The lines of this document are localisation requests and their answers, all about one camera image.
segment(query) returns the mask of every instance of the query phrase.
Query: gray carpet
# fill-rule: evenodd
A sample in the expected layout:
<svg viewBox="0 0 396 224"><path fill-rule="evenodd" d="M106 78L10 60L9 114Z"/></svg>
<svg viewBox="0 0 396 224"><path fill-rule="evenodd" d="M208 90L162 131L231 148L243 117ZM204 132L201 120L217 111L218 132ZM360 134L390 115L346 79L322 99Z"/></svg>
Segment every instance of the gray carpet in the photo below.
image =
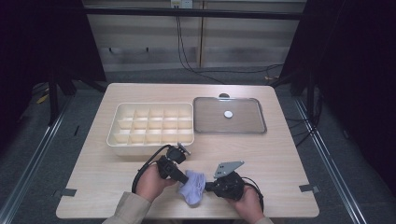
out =
<svg viewBox="0 0 396 224"><path fill-rule="evenodd" d="M236 68L238 71L257 71L262 68ZM238 84L266 85L275 77L276 69L252 74L239 73L204 73L218 81L202 77L184 69L144 71L132 73L107 74L108 83L198 83L198 84ZM101 223L103 220L61 220L55 211L60 199L52 197L53 191L66 186L69 176L78 158L79 151L91 128L96 110L101 103L103 94L90 87L77 83L78 92L67 108L64 121L56 133L49 150L45 155L21 206L13 219L13 223ZM295 143L300 142L307 134L300 119L294 98L290 96L289 86L276 88L276 94L288 120ZM8 154L0 162L0 199L4 200L16 185L21 172L33 155L40 136L47 128L50 117L48 101L36 105L35 97L24 114L20 132L9 145ZM332 115L332 111L324 104L318 125L328 149L332 153L340 172L349 185L353 195L360 204L364 216L369 223L395 223L396 200L391 196L386 185L377 173L366 163L359 149L353 142L353 136L345 138L343 126ZM320 214L315 218L287 219L286 223L353 223L344 203L339 196L313 141L307 138L298 147L303 166L309 182L318 185L321 192L316 199Z"/></svg>

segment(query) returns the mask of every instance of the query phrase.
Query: human hand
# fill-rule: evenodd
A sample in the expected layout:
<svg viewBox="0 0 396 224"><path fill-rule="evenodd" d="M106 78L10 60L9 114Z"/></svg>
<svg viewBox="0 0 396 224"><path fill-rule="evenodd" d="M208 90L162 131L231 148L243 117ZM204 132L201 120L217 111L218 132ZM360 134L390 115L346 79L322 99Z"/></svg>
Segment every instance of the human hand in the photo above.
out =
<svg viewBox="0 0 396 224"><path fill-rule="evenodd" d="M176 180L162 179L158 173L157 164L152 164L137 182L136 194L152 203L166 187L174 184L176 184Z"/></svg>
<svg viewBox="0 0 396 224"><path fill-rule="evenodd" d="M244 187L244 194L239 201L232 199L225 199L241 218L246 222L252 224L264 217L262 207L260 206L259 195L251 186Z"/></svg>

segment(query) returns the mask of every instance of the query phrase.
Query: white ice cube tray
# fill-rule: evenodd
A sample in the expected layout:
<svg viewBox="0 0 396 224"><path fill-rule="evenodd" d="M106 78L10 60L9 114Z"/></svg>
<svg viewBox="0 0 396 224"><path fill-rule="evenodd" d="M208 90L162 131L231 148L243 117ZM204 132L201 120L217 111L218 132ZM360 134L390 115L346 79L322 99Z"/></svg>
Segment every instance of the white ice cube tray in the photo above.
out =
<svg viewBox="0 0 396 224"><path fill-rule="evenodd" d="M192 104L120 104L107 137L118 155L152 155L161 146L193 142Z"/></svg>

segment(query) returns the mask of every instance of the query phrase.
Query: round white object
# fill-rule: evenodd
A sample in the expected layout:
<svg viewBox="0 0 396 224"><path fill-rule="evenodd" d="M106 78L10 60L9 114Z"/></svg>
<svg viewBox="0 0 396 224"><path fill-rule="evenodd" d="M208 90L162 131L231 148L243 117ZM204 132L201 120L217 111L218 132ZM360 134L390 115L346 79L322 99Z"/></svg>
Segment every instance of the round white object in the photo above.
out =
<svg viewBox="0 0 396 224"><path fill-rule="evenodd" d="M230 119L233 117L233 112L227 110L226 112L224 112L224 117L226 117L227 119Z"/></svg>

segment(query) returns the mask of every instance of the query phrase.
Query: crumpled blue cloth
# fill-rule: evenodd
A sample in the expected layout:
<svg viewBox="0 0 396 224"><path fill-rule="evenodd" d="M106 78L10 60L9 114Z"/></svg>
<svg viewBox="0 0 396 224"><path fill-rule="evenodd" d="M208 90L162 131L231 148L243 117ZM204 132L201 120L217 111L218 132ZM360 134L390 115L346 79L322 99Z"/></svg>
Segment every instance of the crumpled blue cloth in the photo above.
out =
<svg viewBox="0 0 396 224"><path fill-rule="evenodd" d="M205 175L187 170L186 176L189 178L189 181L186 184L180 184L178 193L184 196L187 204L198 204L202 200L202 193L205 189Z"/></svg>

